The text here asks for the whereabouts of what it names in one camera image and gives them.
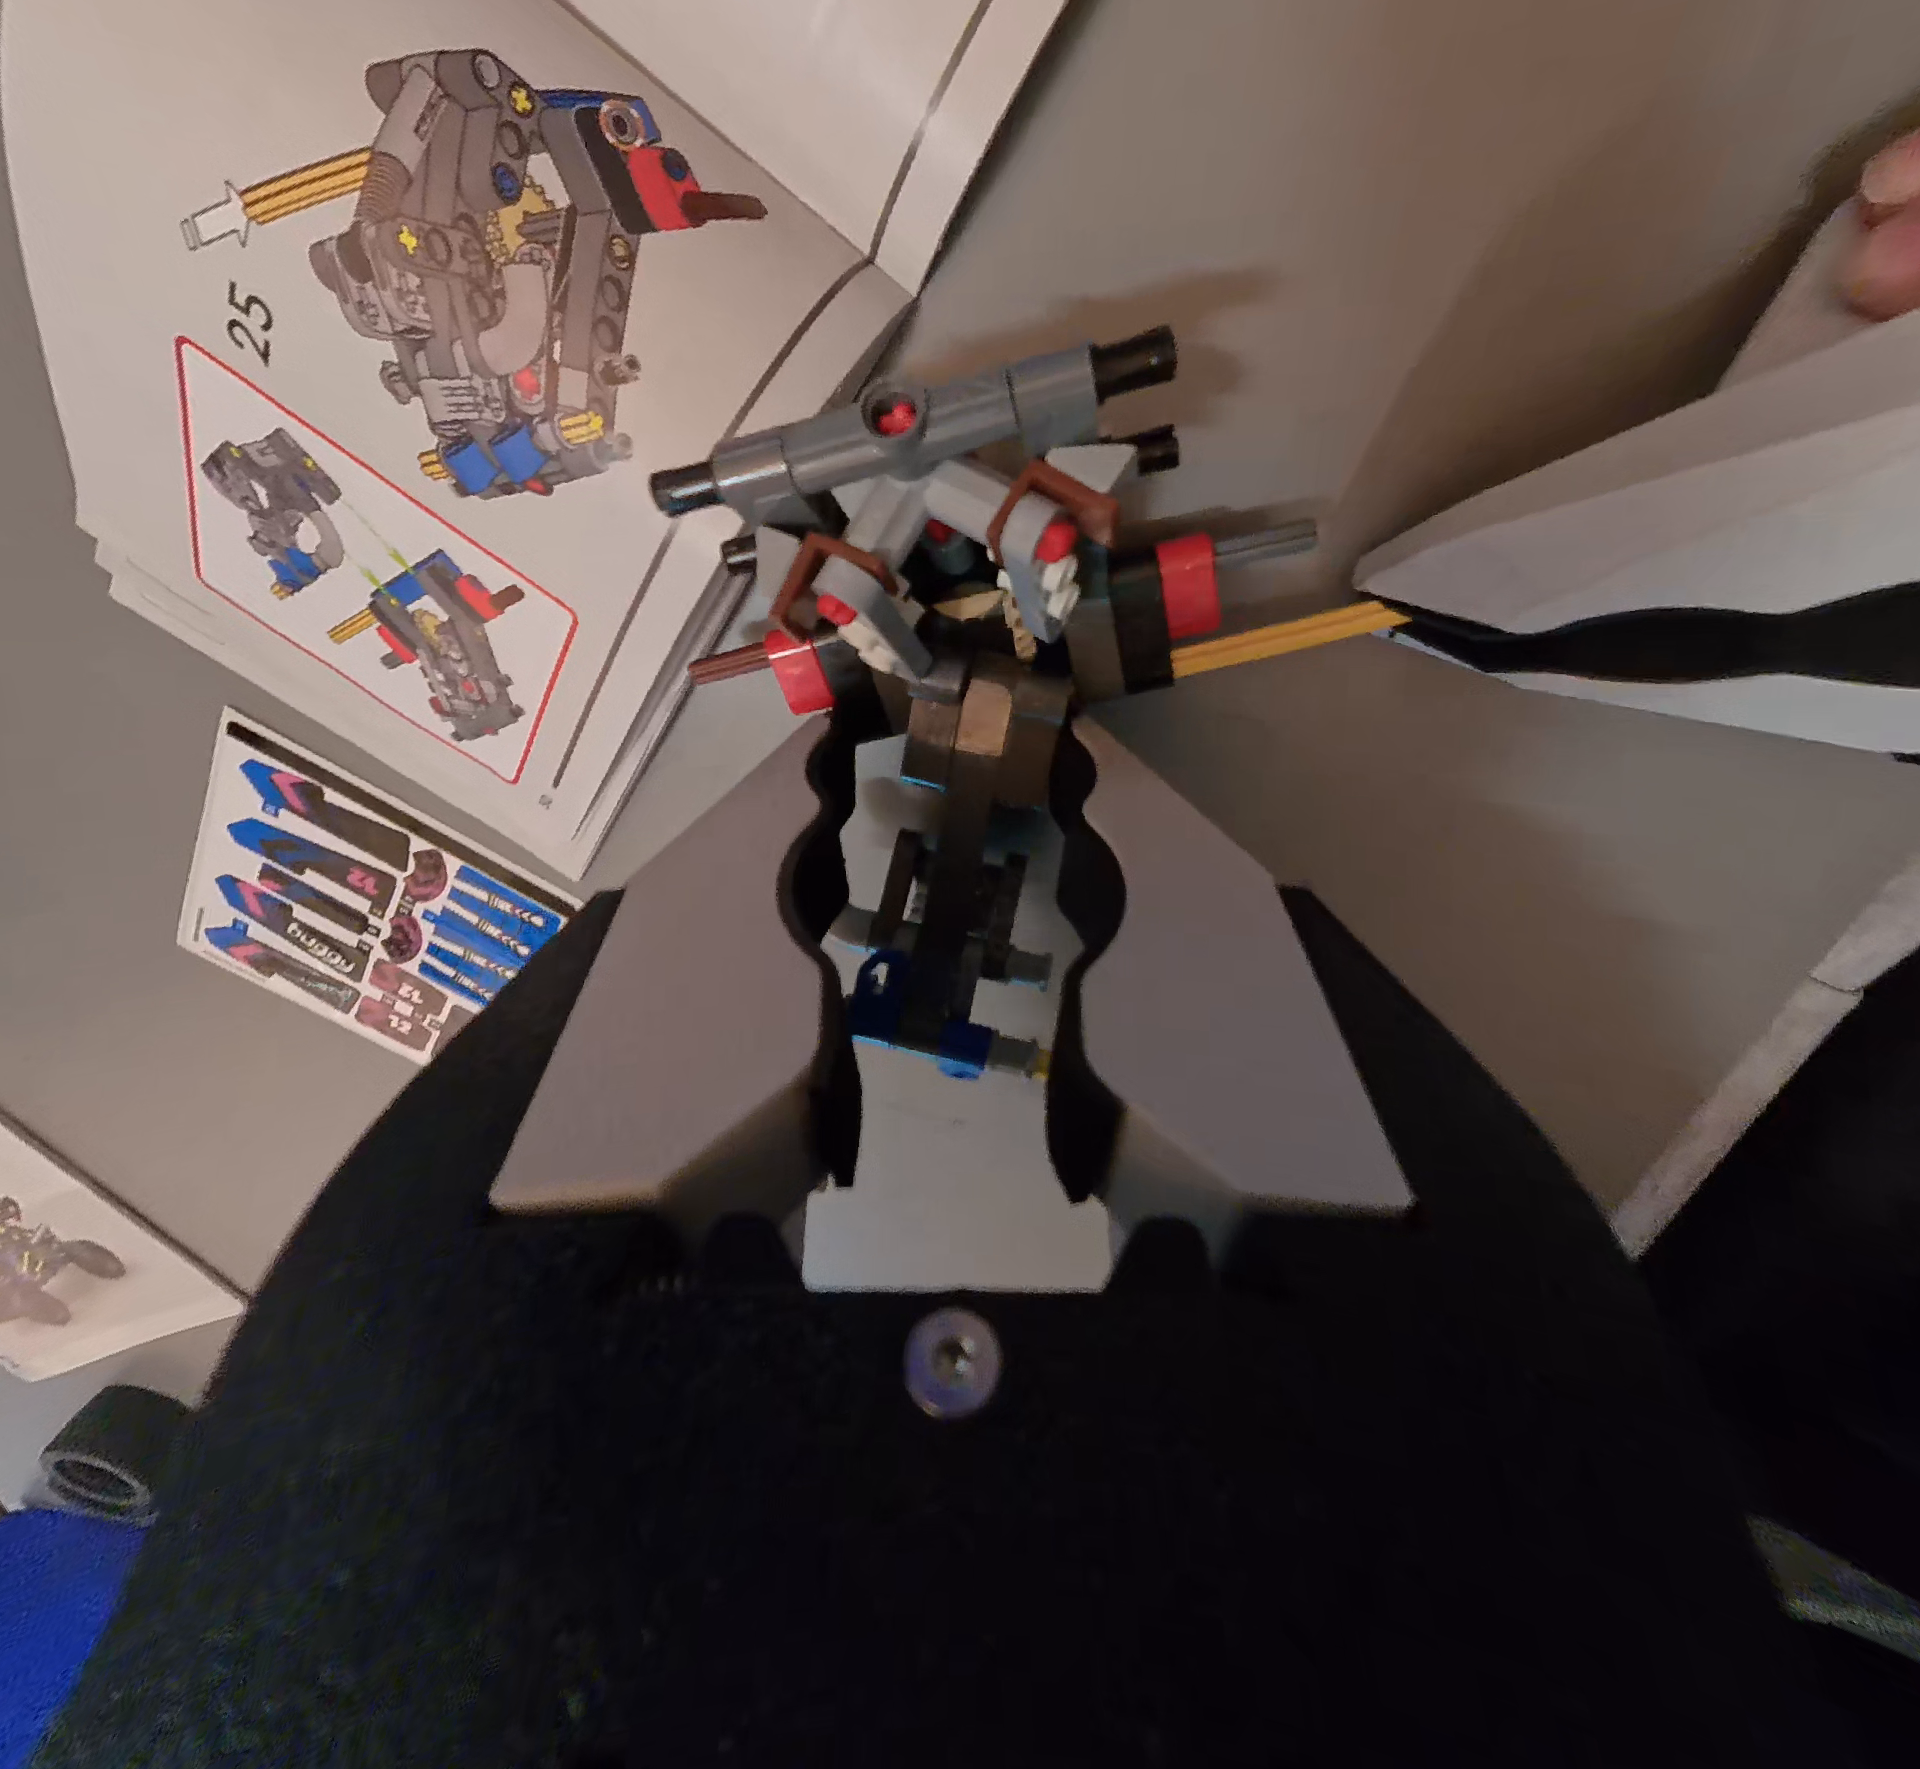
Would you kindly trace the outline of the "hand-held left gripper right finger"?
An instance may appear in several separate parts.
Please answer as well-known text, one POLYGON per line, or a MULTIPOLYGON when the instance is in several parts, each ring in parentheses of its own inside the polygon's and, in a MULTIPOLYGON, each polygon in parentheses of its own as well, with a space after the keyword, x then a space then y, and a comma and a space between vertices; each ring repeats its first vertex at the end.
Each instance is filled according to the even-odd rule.
POLYGON ((1118 1229, 1414 1202, 1273 877, 1087 719, 1050 813, 1074 940, 1046 1076, 1067 1200, 1118 1229))

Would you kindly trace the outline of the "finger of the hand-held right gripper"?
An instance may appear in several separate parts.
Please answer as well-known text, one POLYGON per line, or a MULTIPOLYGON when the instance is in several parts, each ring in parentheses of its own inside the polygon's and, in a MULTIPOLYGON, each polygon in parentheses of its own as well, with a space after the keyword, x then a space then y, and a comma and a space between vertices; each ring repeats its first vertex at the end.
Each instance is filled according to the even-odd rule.
POLYGON ((1914 653, 1915 399, 1728 389, 1380 544, 1445 653, 1914 653))
POLYGON ((1918 751, 1915 629, 1395 629, 1395 643, 1543 694, 1918 751))

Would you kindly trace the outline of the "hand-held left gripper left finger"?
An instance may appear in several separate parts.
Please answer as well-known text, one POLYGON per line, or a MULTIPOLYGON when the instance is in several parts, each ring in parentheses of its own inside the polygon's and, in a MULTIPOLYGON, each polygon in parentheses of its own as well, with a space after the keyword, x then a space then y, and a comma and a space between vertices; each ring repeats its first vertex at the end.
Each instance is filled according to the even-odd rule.
POLYGON ((798 725, 636 870, 491 1186, 503 1215, 794 1215, 852 1184, 860 1079, 826 937, 854 746, 798 725))

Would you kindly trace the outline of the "dark grey lego suspension assembly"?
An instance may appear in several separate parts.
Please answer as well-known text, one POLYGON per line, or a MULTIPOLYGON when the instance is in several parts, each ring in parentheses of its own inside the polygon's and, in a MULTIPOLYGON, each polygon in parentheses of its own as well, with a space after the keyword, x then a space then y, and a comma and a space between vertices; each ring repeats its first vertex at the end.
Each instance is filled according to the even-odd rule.
POLYGON ((1029 851, 1067 725, 1069 679, 1006 655, 947 655, 907 709, 904 785, 935 797, 927 827, 897 832, 874 909, 847 907, 829 940, 858 954, 852 1038, 932 1062, 954 1080, 1039 1083, 1041 1042, 973 1018, 982 985, 1046 991, 1051 957, 1015 937, 1029 851))

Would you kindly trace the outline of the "yellow lego axle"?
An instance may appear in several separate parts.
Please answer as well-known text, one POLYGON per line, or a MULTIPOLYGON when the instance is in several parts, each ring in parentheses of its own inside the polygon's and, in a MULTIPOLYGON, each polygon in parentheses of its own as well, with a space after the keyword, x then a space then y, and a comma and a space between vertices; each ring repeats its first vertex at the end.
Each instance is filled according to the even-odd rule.
POLYGON ((1171 679, 1184 680, 1235 667, 1272 661, 1291 653, 1308 653, 1362 636, 1401 629, 1408 615, 1381 601, 1358 601, 1305 618, 1267 623, 1256 629, 1235 629, 1171 648, 1171 679))

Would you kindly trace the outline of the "grey lego chassis assembly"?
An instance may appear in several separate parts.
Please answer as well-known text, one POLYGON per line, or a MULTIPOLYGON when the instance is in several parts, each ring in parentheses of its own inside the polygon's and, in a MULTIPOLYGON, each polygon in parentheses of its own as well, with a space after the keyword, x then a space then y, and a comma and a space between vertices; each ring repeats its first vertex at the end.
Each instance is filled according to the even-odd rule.
POLYGON ((1152 692, 1222 625, 1230 570, 1306 554, 1308 517, 1127 534, 1120 493, 1179 463, 1171 426, 1102 437, 1116 396, 1167 386, 1166 324, 731 437, 650 476, 664 515, 728 510, 758 640, 695 658, 696 687, 771 672, 796 717, 860 674, 930 701, 947 665, 1011 650, 1075 701, 1152 692))

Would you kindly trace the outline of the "lego sticker sheet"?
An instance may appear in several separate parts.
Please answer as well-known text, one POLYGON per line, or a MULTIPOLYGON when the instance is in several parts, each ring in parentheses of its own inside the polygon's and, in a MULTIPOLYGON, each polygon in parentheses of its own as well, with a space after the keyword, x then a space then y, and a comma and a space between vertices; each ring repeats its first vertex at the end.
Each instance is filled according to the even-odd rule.
POLYGON ((411 1064, 581 902, 244 713, 214 733, 179 945, 411 1064))

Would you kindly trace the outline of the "black lego tire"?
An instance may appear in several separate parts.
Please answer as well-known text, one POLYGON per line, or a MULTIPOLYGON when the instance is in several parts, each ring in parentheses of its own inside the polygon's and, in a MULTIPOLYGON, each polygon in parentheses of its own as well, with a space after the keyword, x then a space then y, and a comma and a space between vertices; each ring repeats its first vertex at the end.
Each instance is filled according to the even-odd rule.
POLYGON ((59 1511, 146 1530, 194 1415, 176 1396, 112 1384, 43 1446, 41 1488, 59 1511))

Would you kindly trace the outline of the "lego instruction booklet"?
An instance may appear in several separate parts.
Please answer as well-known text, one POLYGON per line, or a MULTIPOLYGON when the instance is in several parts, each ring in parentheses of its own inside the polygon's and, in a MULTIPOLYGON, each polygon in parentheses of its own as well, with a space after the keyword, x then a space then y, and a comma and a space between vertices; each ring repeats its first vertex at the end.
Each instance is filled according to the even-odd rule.
POLYGON ((837 393, 1067 0, 3 0, 79 525, 571 877, 722 613, 647 475, 837 393))

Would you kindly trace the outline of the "person's right hand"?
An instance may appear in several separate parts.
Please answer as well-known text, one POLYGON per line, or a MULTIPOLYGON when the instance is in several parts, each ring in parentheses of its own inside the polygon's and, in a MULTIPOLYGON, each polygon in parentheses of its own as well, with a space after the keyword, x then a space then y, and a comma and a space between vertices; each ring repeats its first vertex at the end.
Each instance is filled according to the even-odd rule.
POLYGON ((1886 143, 1858 174, 1858 238, 1837 275, 1839 299, 1866 321, 1918 309, 1918 129, 1886 143))

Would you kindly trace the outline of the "small white car leaflet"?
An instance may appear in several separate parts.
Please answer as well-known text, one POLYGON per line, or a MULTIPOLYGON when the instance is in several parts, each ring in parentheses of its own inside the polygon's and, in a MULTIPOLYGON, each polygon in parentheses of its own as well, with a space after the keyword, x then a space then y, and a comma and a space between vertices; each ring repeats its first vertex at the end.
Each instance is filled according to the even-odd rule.
POLYGON ((235 1321, 244 1300, 1 1125, 1 1368, 45 1381, 235 1321))

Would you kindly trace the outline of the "blue plastic bin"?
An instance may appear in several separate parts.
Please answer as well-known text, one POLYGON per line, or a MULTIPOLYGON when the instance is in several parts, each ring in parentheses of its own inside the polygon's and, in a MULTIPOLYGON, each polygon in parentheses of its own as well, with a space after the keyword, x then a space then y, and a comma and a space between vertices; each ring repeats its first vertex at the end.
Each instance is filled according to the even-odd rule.
POLYGON ((20 1767, 104 1632, 146 1529, 63 1511, 1 1517, 1 1765, 20 1767))

